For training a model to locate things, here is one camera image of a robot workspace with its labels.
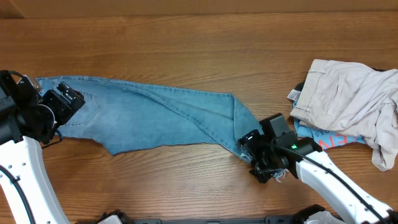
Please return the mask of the light blue denim jeans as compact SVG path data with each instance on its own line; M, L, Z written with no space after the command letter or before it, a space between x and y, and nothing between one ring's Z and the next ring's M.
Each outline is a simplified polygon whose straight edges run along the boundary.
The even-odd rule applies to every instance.
M112 154L159 146L219 144L245 162L238 140L259 121L232 94L88 76L42 77L43 91L65 82L85 104L60 127L69 138L92 139Z

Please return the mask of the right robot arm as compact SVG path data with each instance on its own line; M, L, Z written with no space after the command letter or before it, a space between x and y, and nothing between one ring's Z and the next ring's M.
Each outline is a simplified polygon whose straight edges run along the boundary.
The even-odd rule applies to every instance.
M238 141L252 155L251 174L265 183L276 172L288 170L338 214L334 217L322 206L312 205L293 215L291 223L397 223L395 210L370 196L339 170L314 140L299 139L282 114L259 124L260 129Z

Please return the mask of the blue printed t-shirt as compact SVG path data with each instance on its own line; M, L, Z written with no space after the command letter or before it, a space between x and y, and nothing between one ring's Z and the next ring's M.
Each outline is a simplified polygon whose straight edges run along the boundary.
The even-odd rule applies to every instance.
M294 127L300 138L312 138L322 149L344 146L349 143L365 144L362 136L344 136L333 131L310 128L300 124L300 120L294 118Z

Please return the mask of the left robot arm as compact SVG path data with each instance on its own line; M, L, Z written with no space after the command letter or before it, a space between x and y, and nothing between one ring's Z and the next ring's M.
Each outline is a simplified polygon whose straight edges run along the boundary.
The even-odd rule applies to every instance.
M16 223L68 223L42 153L85 101L65 82L41 89L34 78L1 71L1 188Z

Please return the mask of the beige cotton trousers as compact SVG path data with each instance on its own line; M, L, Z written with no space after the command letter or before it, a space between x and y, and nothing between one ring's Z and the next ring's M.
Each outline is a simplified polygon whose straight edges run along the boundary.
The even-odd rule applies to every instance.
M397 69L315 59L290 115L306 125L362 136L381 171L397 157Z

